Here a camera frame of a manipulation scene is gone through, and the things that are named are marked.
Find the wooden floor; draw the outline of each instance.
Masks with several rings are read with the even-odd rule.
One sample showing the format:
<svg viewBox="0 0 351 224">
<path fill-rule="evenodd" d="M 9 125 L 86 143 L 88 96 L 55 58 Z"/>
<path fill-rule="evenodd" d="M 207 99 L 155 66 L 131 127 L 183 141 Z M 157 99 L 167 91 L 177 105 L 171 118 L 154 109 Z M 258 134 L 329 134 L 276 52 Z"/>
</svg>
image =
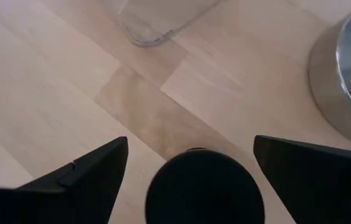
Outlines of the wooden floor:
<svg viewBox="0 0 351 224">
<path fill-rule="evenodd" d="M 118 137 L 129 161 L 112 223 L 144 223 L 149 182 L 191 147 L 254 176 L 267 223 L 293 223 L 253 157 L 257 134 L 351 150 L 307 82 L 319 34 L 351 0 L 227 0 L 165 44 L 125 39 L 97 0 L 0 0 L 0 187 Z"/>
</svg>

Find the black plastic part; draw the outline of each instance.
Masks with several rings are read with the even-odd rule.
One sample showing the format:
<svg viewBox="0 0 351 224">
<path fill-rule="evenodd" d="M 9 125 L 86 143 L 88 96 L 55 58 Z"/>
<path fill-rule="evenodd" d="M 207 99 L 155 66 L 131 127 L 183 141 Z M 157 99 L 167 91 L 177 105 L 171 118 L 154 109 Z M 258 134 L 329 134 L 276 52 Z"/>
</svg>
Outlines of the black plastic part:
<svg viewBox="0 0 351 224">
<path fill-rule="evenodd" d="M 351 223 L 351 151 L 257 136 L 254 153 L 296 223 Z"/>
<path fill-rule="evenodd" d="M 168 161 L 146 198 L 147 224 L 264 223 L 260 191 L 232 158 L 193 149 Z"/>
<path fill-rule="evenodd" d="M 107 224 L 127 157 L 120 137 L 18 189 L 0 189 L 0 223 Z"/>
</svg>

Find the silver metal object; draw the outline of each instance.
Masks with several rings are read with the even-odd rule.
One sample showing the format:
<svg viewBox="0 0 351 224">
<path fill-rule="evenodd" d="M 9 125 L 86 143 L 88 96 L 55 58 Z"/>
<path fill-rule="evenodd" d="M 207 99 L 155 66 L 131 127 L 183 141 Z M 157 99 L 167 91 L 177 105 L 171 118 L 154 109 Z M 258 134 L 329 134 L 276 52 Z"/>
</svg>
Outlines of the silver metal object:
<svg viewBox="0 0 351 224">
<path fill-rule="evenodd" d="M 325 117 L 351 139 L 351 15 L 316 42 L 309 78 Z"/>
</svg>

